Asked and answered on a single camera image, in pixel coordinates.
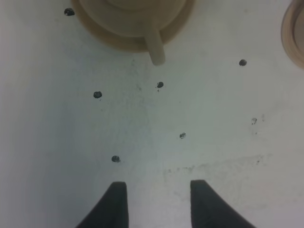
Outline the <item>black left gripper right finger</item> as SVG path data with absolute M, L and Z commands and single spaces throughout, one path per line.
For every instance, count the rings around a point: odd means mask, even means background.
M 190 215 L 193 228 L 253 228 L 205 180 L 190 182 Z

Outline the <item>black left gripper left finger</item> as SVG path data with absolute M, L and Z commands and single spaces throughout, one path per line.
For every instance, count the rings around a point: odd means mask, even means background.
M 113 182 L 78 228 L 128 228 L 127 185 Z

